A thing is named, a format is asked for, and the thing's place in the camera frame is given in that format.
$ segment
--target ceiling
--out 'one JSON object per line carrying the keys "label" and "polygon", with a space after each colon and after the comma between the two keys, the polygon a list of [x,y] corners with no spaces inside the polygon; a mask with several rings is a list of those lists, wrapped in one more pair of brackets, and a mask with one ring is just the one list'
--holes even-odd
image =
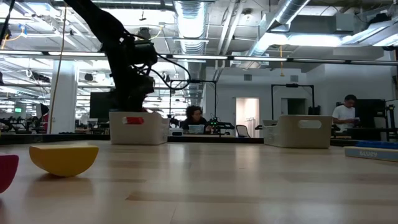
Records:
{"label": "ceiling", "polygon": [[[145,1],[146,6],[149,3],[156,1]],[[344,0],[344,1],[311,1],[300,12],[300,16],[313,16],[313,18],[332,17],[337,13],[337,10],[345,14],[356,14],[360,11],[369,11],[380,9],[386,5],[391,4],[392,1],[380,0]],[[180,42],[175,40],[178,37],[178,26],[176,23],[176,15],[173,11],[159,11],[144,8],[140,4],[118,4],[112,1],[107,1],[101,4],[105,6],[103,9],[110,12],[113,16],[119,19],[125,28],[132,34],[139,31],[140,27],[148,27],[152,36],[152,41],[155,45],[156,51],[160,54],[180,54]],[[171,1],[165,1],[166,4],[171,4]],[[206,54],[215,54],[220,41],[221,33],[223,31],[223,15],[225,14],[230,0],[217,0],[209,3],[208,18],[206,21],[206,37],[208,40],[206,44]],[[278,0],[261,1],[261,0],[244,0],[241,1],[243,9],[249,15],[242,15],[238,21],[238,25],[233,32],[231,44],[227,49],[227,54],[233,52],[246,52],[255,43],[258,37],[258,25],[264,14],[274,12],[278,9]],[[0,5],[0,20],[4,21],[7,16],[9,6],[6,3]],[[63,2],[61,1],[46,1],[46,0],[26,0],[24,2],[16,2],[16,7],[11,13],[10,30],[12,41],[6,41],[4,50],[38,50],[38,51],[59,51],[62,45],[62,11],[64,10]],[[67,23],[64,51],[76,52],[96,52],[100,48],[100,43],[96,37],[91,33],[86,22],[77,15],[72,8],[67,8]],[[382,56],[381,48],[335,48],[335,47],[308,47],[297,45],[283,45],[282,53],[278,47],[269,47],[267,54],[274,57],[279,57],[281,54],[284,57],[306,57],[306,58],[356,58],[356,59],[377,59]],[[80,68],[80,84],[79,85],[112,85],[113,81],[109,78],[109,65],[104,60],[77,60]],[[208,67],[214,67],[214,64],[209,62]],[[286,63],[285,68],[302,69],[304,65],[299,63]],[[280,63],[271,63],[269,68],[279,68]],[[184,79],[184,72],[173,66],[170,63],[159,62],[155,65],[155,69],[159,73],[170,75],[174,79]],[[240,68],[228,68],[242,72]],[[27,70],[32,70],[41,75],[51,78],[53,72],[53,60],[50,59],[29,59],[29,58],[11,58],[3,56],[0,58],[0,71],[3,72],[3,79],[5,83],[29,84],[39,83],[48,85],[41,81],[32,80],[27,76]],[[86,73],[98,74],[101,78],[96,82],[88,82],[85,80]],[[156,79],[156,86],[165,87],[161,78],[153,75]],[[78,96],[88,96],[91,91],[107,91],[107,88],[80,88]],[[2,90],[0,96],[15,96],[17,94],[30,94],[26,98],[36,96],[36,98],[49,98],[50,88],[35,88],[35,87],[9,87]],[[198,93],[193,97],[198,97],[201,89],[198,88]],[[148,107],[167,107],[169,102],[169,91],[162,90],[151,94],[153,99],[161,98],[157,104],[148,104]],[[186,91],[177,92],[174,101],[181,98],[180,102],[174,105],[175,108],[184,108],[190,103],[189,93]],[[78,101],[78,107],[82,108],[81,112],[86,113],[88,106],[87,101]],[[183,113],[183,110],[176,109],[175,113]]]}

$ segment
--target ductwork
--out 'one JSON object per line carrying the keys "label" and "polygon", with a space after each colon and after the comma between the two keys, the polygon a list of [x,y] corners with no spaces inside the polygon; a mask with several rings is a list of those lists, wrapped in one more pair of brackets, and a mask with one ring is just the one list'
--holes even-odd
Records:
{"label": "ductwork", "polygon": [[[207,3],[198,1],[175,1],[175,11],[178,15],[177,25],[181,38],[202,39],[205,36],[205,23]],[[181,43],[181,51],[183,54],[205,53],[205,43],[200,41],[183,40]],[[187,63],[188,71],[192,79],[204,79],[205,74],[201,72],[201,63]],[[193,95],[198,90],[202,90],[203,85],[199,87],[190,85],[187,95]],[[200,100],[192,100],[193,105],[199,105]]]}
{"label": "ductwork", "polygon": [[[299,14],[299,12],[310,2],[310,0],[283,0],[278,11],[271,22],[266,23],[267,30],[269,31],[280,25],[289,24]],[[262,37],[251,47],[246,54],[247,56],[261,57],[269,46],[276,44],[275,34],[269,32],[264,33]]]}

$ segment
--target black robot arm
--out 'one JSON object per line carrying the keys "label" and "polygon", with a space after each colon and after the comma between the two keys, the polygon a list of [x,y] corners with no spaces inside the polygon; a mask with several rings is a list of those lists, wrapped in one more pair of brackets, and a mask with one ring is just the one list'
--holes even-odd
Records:
{"label": "black robot arm", "polygon": [[[147,94],[154,92],[150,67],[157,63],[157,53],[149,40],[136,40],[114,16],[90,0],[65,0],[81,16],[102,43],[115,83],[113,99],[118,110],[142,111]],[[146,72],[135,65],[144,64]]]}

